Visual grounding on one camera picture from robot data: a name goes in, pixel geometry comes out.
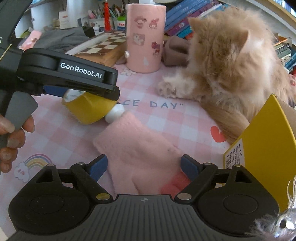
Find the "person left hand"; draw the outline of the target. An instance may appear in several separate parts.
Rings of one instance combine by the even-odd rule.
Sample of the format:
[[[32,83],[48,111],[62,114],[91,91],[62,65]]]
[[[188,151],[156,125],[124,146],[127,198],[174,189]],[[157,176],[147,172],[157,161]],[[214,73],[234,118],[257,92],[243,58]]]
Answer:
[[[1,115],[1,135],[8,134],[6,146],[1,148],[1,172],[8,173],[12,169],[12,162],[18,155],[18,149],[21,148],[26,141],[25,132],[33,133],[35,131],[35,123],[30,116],[22,128],[17,130],[15,126]]]

